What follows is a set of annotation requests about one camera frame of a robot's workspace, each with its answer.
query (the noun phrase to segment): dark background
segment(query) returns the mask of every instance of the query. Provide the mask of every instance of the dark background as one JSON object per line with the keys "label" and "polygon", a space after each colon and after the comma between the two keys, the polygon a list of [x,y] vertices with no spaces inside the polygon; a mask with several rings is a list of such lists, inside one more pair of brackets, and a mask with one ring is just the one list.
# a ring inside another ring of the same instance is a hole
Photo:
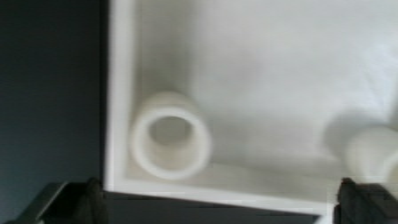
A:
{"label": "dark background", "polygon": [[[49,182],[100,179],[106,2],[0,1],[0,224]],[[312,223],[314,217],[106,194],[109,223]]]}

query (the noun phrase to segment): white plastic surface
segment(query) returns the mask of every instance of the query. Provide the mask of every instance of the white plastic surface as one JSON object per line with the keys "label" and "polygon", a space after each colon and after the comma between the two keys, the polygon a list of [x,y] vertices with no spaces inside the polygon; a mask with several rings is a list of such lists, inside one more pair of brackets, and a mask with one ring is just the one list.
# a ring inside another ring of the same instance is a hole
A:
{"label": "white plastic surface", "polygon": [[398,132],[381,127],[363,130],[349,142],[346,160],[362,182],[398,184]]}
{"label": "white plastic surface", "polygon": [[[106,190],[322,215],[346,149],[395,128],[395,0],[113,0]],[[147,174],[129,154],[143,99],[179,92],[212,139],[189,178]]]}

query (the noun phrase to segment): black clamp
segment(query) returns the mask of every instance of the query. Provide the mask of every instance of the black clamp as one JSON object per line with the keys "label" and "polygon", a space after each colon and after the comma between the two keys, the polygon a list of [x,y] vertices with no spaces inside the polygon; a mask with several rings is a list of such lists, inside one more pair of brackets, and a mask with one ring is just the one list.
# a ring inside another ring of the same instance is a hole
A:
{"label": "black clamp", "polygon": [[342,179],[333,207],[333,224],[398,224],[398,201],[378,184]]}

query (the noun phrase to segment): circular hole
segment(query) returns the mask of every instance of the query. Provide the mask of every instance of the circular hole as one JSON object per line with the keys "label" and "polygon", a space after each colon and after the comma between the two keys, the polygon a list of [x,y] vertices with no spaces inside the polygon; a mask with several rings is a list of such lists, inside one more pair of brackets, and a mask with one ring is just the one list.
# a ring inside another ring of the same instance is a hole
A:
{"label": "circular hole", "polygon": [[390,183],[398,183],[398,166],[394,167],[394,169],[390,170],[388,173],[388,180]]}
{"label": "circular hole", "polygon": [[173,145],[187,139],[191,126],[179,117],[164,117],[152,123],[148,132],[157,144]]}

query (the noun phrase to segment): white plastic panel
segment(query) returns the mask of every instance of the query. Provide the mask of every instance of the white plastic panel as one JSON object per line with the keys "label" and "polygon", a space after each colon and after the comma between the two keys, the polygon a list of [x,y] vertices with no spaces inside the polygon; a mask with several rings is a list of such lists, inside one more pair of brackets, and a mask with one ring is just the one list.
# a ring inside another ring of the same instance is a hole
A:
{"label": "white plastic panel", "polygon": [[[395,12],[395,0],[111,1],[107,191],[328,215],[349,139],[395,123]],[[129,154],[159,91],[195,102],[212,138],[177,181]]]}

